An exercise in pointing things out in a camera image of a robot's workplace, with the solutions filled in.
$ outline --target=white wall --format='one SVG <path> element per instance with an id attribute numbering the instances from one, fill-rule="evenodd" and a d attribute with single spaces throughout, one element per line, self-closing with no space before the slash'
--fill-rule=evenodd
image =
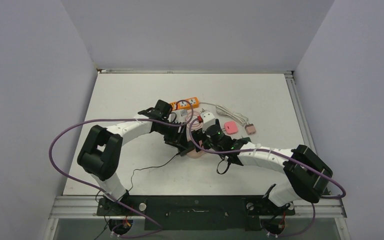
<path id="1" fill-rule="evenodd" d="M 336 0 L 294 75 L 351 237 L 384 239 L 384 1 Z"/>
<path id="2" fill-rule="evenodd" d="M 65 182 L 52 139 L 84 118 L 96 70 L 59 0 L 0 0 L 0 240 L 43 237 Z M 68 170 L 77 133 L 55 158 Z"/>
<path id="3" fill-rule="evenodd" d="M 293 70 L 333 0 L 61 0 L 104 69 Z"/>

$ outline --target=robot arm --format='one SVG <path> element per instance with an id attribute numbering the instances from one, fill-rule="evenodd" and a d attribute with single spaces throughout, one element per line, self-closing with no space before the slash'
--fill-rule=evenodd
<path id="1" fill-rule="evenodd" d="M 171 105 L 159 100 L 155 107 L 140 111 L 135 116 L 135 119 L 142 120 L 122 122 L 107 128 L 98 125 L 93 126 L 83 144 L 77 163 L 92 175 L 106 193 L 113 195 L 116 199 L 128 195 L 120 183 L 116 169 L 120 160 L 121 148 L 129 141 L 147 133 L 158 132 L 164 135 L 166 144 L 178 149 L 181 156 L 194 149 L 199 150 L 191 141 L 187 140 L 185 125 L 167 126 L 160 123 L 168 123 L 171 113 Z M 193 131 L 192 137 L 198 143 L 202 141 L 202 146 L 205 149 L 225 152 L 261 148 L 270 151 L 269 148 L 257 146 L 246 139 L 232 139 L 230 136 L 224 135 L 219 120 L 208 111 L 201 113 L 200 121 L 203 122 L 203 128 Z M 104 149 L 99 150 L 98 146 L 104 146 Z M 303 162 L 325 175 L 332 176 L 332 171 L 306 146 L 299 145 L 297 149 L 276 149 L 275 151 Z M 270 188 L 266 194 L 268 199 L 278 207 L 297 199 L 317 203 L 328 184 L 325 179 L 270 152 L 246 151 L 218 155 L 227 160 L 229 165 L 258 166 L 286 174 L 289 182 Z"/>
<path id="2" fill-rule="evenodd" d="M 232 139 L 223 133 L 219 120 L 208 111 L 200 114 L 198 119 L 202 122 L 202 130 L 192 133 L 193 139 L 202 141 L 204 149 L 213 149 L 217 152 L 230 150 L 248 150 L 237 153 L 219 154 L 227 160 L 228 165 L 257 166 L 271 169 L 287 176 L 289 182 L 276 185 L 268 192 L 268 199 L 276 206 L 281 207 L 294 200 L 303 199 L 310 203 L 318 203 L 325 191 L 328 181 L 307 171 L 300 165 L 289 161 L 276 153 L 298 160 L 322 174 L 332 177 L 332 170 L 307 146 L 299 145 L 296 149 L 270 149 L 257 146 L 247 139 Z"/>

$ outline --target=black mounting plate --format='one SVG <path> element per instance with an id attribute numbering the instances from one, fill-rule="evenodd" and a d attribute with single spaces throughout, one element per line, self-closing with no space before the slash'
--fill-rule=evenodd
<path id="1" fill-rule="evenodd" d="M 158 196 L 129 195 L 121 202 L 139 210 L 139 204 L 146 204 L 140 211 L 160 223 L 164 230 L 226 230 L 245 229 L 252 231 L 261 226 L 258 216 L 273 216 L 279 209 L 273 203 L 262 199 L 262 195 L 211 195 L 211 196 Z M 253 210 L 246 205 L 253 203 Z M 287 216 L 295 215 L 286 210 Z M 138 216 L 137 213 L 120 206 L 106 197 L 99 200 L 98 216 Z M 145 230 L 157 230 L 158 226 L 145 222 Z"/>

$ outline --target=screw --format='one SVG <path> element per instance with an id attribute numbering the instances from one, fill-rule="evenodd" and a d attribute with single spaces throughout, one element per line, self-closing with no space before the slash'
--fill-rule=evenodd
<path id="1" fill-rule="evenodd" d="M 141 210 L 142 212 L 145 211 L 145 209 L 147 209 L 147 205 L 143 202 L 141 202 L 139 204 L 139 210 Z"/>
<path id="2" fill-rule="evenodd" d="M 254 210 L 254 203 L 252 203 L 252 202 L 248 202 L 248 203 L 246 204 L 246 209 L 248 209 L 248 210 L 250 210 L 250 211 Z"/>

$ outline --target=orange power strip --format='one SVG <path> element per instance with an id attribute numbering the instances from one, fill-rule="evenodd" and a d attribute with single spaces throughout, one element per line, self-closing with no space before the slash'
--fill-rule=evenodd
<path id="1" fill-rule="evenodd" d="M 194 109 L 196 109 L 200 105 L 200 101 L 198 101 L 197 97 L 186 98 L 185 100 L 188 101 L 192 105 L 192 108 L 194 108 Z M 178 103 L 177 107 L 176 107 L 176 102 L 171 102 L 170 105 L 173 108 L 173 110 L 174 109 L 176 109 L 176 110 L 179 110 L 179 109 L 191 109 L 189 104 L 187 104 L 186 102 Z"/>

